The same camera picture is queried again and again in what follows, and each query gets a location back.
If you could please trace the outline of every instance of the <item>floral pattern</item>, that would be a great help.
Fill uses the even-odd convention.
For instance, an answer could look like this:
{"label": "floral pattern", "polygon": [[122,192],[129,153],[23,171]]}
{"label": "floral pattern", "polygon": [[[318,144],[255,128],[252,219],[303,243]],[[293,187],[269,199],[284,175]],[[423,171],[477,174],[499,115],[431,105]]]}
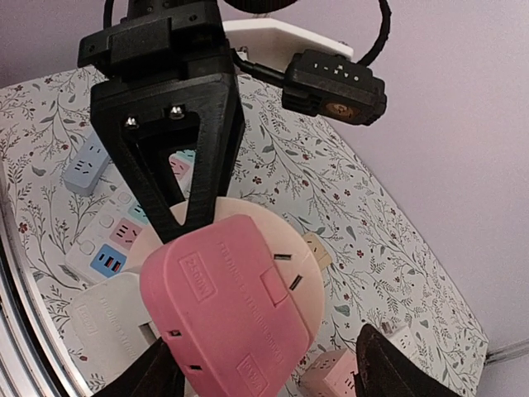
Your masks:
{"label": "floral pattern", "polygon": [[[94,195],[70,193],[62,170],[90,133],[90,87],[102,77],[76,69],[0,90],[2,183],[28,263],[57,331],[93,391],[105,380],[73,333],[69,303],[87,288],[64,256],[122,182],[114,165]],[[230,195],[315,232],[334,263],[324,270],[326,316],[317,341],[280,396],[328,349],[355,350],[364,323],[408,325],[429,375],[474,396],[488,339],[438,260],[377,179],[321,117],[280,107],[280,92],[240,77],[246,133]]]}

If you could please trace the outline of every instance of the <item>tablecloth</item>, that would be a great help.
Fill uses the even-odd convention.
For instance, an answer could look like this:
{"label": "tablecloth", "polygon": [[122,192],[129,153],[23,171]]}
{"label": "tablecloth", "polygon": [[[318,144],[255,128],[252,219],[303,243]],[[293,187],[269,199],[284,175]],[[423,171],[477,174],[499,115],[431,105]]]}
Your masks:
{"label": "tablecloth", "polygon": [[[93,391],[105,380],[69,322],[69,303],[87,285],[64,256],[122,178],[110,164],[84,198],[64,187],[61,173],[91,132],[89,89],[101,80],[94,69],[76,69],[0,90],[0,176],[17,220],[12,233]],[[315,232],[334,261],[324,270],[321,331],[280,396],[300,395],[296,382],[317,355],[354,351],[362,325],[382,322],[408,325],[418,365],[460,395],[475,395],[488,339],[419,232],[325,119],[283,110],[276,88],[248,76],[239,83],[246,132],[230,196],[265,206],[300,233]]]}

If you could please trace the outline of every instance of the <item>wall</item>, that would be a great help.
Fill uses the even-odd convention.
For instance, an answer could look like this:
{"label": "wall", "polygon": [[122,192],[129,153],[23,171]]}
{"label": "wall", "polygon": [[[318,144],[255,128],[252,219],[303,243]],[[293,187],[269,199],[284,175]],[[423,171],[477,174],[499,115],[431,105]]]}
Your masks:
{"label": "wall", "polygon": [[[337,127],[422,232],[492,347],[525,339],[529,2],[389,2],[391,40],[373,65],[388,112],[370,128]],[[30,0],[23,12],[2,0],[0,86],[73,68],[79,38],[101,26],[102,3]],[[380,20],[376,0],[301,0],[275,17],[347,41],[357,59]],[[491,371],[511,373],[501,368]],[[512,376],[512,395],[529,390]]]}

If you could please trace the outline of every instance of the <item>floral tablecloth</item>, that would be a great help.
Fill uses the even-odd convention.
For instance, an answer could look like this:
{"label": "floral tablecloth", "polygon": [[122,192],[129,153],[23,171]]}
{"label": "floral tablecloth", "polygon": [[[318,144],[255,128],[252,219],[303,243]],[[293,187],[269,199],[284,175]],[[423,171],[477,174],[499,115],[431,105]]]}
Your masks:
{"label": "floral tablecloth", "polygon": [[[70,193],[62,170],[91,129],[90,87],[76,69],[0,90],[0,156],[17,230],[49,315],[91,390],[105,380],[70,326],[69,303],[86,288],[64,265],[72,241],[122,182],[114,165],[93,196]],[[324,270],[326,315],[317,341],[281,396],[328,349],[355,350],[364,323],[408,325],[422,369],[473,396],[488,340],[419,232],[358,156],[320,117],[287,112],[276,88],[240,77],[246,133],[230,195],[315,232],[334,260]]]}

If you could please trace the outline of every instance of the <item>table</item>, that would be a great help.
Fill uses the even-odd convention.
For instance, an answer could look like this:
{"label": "table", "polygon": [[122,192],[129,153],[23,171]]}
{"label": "table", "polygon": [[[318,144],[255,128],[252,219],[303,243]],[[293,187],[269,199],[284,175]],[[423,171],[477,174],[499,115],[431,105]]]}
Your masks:
{"label": "table", "polygon": [[[62,170],[90,133],[94,69],[75,69],[0,90],[0,182],[16,220],[13,235],[59,338],[92,391],[105,380],[69,320],[71,299],[87,286],[64,265],[72,241],[122,183],[113,164],[89,198],[70,193]],[[419,232],[361,159],[321,117],[280,106],[276,88],[240,76],[246,133],[230,196],[315,232],[333,258],[324,270],[326,314],[317,340],[280,396],[328,349],[349,347],[364,323],[408,325],[418,365],[463,396],[474,396],[488,339]]]}

